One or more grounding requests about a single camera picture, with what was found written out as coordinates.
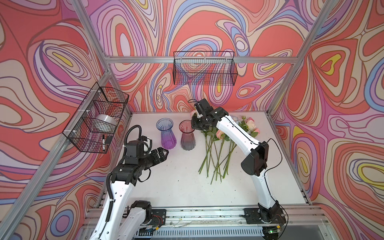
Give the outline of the aluminium frame post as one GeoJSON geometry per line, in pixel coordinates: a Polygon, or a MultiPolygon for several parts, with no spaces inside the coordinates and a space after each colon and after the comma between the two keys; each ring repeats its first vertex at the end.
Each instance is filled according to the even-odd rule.
{"type": "Polygon", "coordinates": [[[101,69],[104,71],[102,77],[98,80],[100,86],[107,86],[110,84],[113,88],[122,91],[121,86],[119,85],[116,76],[112,72],[110,64],[107,62],[107,56],[101,46],[99,37],[96,34],[96,31],[93,28],[91,19],[86,11],[85,6],[82,1],[72,1],[72,5],[76,12],[77,17],[82,24],[85,35],[89,40],[91,50],[93,50],[97,56],[97,60],[101,66],[101,69]]]}

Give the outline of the pink grey glass vase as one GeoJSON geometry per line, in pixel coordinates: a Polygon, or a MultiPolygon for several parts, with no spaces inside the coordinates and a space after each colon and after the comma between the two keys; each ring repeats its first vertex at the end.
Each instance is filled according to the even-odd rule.
{"type": "Polygon", "coordinates": [[[192,128],[191,120],[184,120],[179,124],[179,130],[182,133],[181,147],[185,151],[190,151],[195,148],[196,140],[194,129],[192,128]]]}

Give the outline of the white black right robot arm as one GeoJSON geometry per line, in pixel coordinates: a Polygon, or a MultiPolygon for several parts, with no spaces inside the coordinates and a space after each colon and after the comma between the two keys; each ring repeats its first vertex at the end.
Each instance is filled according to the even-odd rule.
{"type": "Polygon", "coordinates": [[[242,129],[229,115],[227,111],[219,107],[214,109],[206,99],[200,101],[191,100],[198,114],[192,117],[192,128],[195,130],[209,130],[217,128],[230,138],[245,154],[241,162],[243,171],[251,176],[258,193],[258,206],[261,221],[269,224],[280,221],[286,224],[287,219],[284,210],[275,199],[268,184],[267,160],[269,144],[259,142],[242,129]]]}

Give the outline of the purple blue glass vase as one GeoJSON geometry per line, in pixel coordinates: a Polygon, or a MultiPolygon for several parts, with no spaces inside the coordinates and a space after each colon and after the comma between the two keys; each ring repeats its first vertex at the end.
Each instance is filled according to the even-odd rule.
{"type": "Polygon", "coordinates": [[[169,118],[158,120],[156,127],[161,132],[161,144],[164,149],[171,150],[177,145],[173,132],[174,122],[169,118]]]}

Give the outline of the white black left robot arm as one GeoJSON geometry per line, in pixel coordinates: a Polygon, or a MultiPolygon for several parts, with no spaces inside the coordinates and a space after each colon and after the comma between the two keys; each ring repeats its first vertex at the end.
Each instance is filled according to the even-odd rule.
{"type": "Polygon", "coordinates": [[[137,232],[153,233],[165,223],[165,215],[154,213],[149,201],[138,200],[128,205],[129,197],[144,171],[167,160],[169,151],[152,148],[152,139],[134,125],[128,132],[138,130],[138,138],[124,139],[121,160],[106,177],[107,197],[103,211],[90,238],[92,240],[131,240],[137,232]]]}

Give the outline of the pink spray rose stem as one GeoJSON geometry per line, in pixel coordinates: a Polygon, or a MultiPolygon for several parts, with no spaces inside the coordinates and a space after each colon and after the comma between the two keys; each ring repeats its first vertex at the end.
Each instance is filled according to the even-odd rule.
{"type": "Polygon", "coordinates": [[[218,128],[215,128],[215,142],[212,145],[212,159],[210,162],[209,177],[211,177],[211,184],[214,181],[220,183],[227,175],[226,165],[229,154],[230,140],[226,134],[224,134],[218,128]]]}

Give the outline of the white tape roll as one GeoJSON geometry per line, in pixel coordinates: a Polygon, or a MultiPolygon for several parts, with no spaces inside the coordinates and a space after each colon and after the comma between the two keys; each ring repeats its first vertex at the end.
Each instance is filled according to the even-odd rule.
{"type": "Polygon", "coordinates": [[[99,114],[96,119],[114,126],[118,124],[114,117],[105,114],[99,114]]]}

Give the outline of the pink white mixed rose stem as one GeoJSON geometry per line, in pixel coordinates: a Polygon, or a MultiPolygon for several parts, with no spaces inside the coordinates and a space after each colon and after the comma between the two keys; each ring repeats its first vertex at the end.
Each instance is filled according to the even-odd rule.
{"type": "Polygon", "coordinates": [[[230,116],[224,116],[217,123],[219,130],[230,137],[232,141],[244,153],[244,159],[241,162],[243,171],[251,176],[253,181],[263,181],[262,167],[264,167],[264,148],[259,143],[239,127],[230,116]]]}

